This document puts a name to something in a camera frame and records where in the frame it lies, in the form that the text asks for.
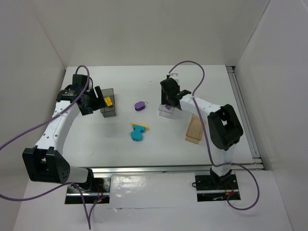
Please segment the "yellow lego brick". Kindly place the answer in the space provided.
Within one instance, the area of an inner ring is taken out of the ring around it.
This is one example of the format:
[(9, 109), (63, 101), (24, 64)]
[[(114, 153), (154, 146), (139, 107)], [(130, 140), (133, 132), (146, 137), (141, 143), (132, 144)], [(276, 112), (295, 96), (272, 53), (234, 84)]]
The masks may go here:
[(110, 96), (104, 97), (104, 101), (105, 101), (106, 106), (108, 106), (108, 107), (114, 106), (114, 103), (113, 103), (112, 98)]

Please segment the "purple rounded lego brick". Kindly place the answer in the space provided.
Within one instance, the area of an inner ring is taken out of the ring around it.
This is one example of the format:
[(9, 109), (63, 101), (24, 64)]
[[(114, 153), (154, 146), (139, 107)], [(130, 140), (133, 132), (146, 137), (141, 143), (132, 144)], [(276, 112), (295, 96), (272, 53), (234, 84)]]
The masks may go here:
[(145, 102), (144, 101), (139, 101), (139, 102), (135, 103), (134, 104), (134, 109), (137, 112), (145, 109)]

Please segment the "teal lego figure piece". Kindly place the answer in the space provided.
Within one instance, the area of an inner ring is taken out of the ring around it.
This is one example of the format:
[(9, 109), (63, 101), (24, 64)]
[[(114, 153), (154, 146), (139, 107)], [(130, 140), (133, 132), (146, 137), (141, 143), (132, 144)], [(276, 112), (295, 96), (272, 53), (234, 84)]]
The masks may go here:
[(130, 137), (133, 141), (142, 141), (143, 133), (146, 131), (141, 126), (133, 126), (133, 131), (130, 133)]

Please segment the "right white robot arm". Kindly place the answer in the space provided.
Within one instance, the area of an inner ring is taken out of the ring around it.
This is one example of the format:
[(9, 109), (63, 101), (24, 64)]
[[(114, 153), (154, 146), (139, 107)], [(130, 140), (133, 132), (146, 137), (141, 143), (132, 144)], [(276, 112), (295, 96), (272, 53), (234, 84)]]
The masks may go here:
[(188, 90), (180, 90), (179, 84), (171, 77), (162, 80), (160, 85), (162, 104), (199, 116), (212, 164), (210, 175), (216, 181), (225, 181), (231, 174), (235, 145), (244, 134), (234, 108), (230, 104), (213, 104)]

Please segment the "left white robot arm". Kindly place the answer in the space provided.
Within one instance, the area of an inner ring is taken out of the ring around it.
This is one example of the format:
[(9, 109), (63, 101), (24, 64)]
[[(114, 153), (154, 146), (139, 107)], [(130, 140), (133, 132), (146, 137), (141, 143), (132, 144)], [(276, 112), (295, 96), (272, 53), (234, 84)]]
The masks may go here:
[(54, 115), (33, 148), (26, 148), (22, 157), (31, 181), (64, 184), (73, 182), (88, 189), (95, 184), (89, 168), (72, 167), (62, 155), (69, 130), (78, 115), (86, 116), (106, 106), (101, 88), (89, 87), (86, 75), (74, 74), (71, 85), (56, 98)]

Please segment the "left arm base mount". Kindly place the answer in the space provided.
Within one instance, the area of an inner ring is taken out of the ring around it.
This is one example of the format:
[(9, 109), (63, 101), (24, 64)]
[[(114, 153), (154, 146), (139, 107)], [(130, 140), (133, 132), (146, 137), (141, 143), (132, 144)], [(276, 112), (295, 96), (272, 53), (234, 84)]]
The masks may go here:
[[(108, 204), (110, 202), (110, 187), (111, 177), (103, 176), (96, 178), (95, 184), (87, 189), (82, 188), (80, 185), (86, 204), (94, 204), (95, 201), (99, 204)], [(74, 186), (68, 186), (66, 190), (65, 202), (66, 205), (82, 204), (82, 198), (78, 189)]]

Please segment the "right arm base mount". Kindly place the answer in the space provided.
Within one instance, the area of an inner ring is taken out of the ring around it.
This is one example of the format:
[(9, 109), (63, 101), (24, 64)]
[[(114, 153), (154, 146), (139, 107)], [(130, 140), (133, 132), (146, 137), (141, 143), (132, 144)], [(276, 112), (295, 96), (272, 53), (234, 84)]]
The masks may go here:
[(216, 202), (229, 200), (240, 200), (239, 186), (235, 174), (220, 184), (215, 184), (210, 175), (196, 175), (192, 187), (196, 189), (198, 202)]

